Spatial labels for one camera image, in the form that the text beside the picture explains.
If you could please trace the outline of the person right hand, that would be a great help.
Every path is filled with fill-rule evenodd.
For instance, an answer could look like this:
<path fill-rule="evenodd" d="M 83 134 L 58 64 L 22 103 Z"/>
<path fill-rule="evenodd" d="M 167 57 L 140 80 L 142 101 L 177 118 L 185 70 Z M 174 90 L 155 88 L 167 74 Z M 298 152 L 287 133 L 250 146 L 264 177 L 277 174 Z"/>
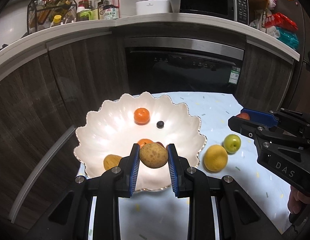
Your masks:
<path fill-rule="evenodd" d="M 310 197 L 307 197 L 296 188 L 291 187 L 290 196 L 288 200 L 288 209 L 293 214 L 298 214 L 302 208 L 302 203 L 309 204 Z"/>

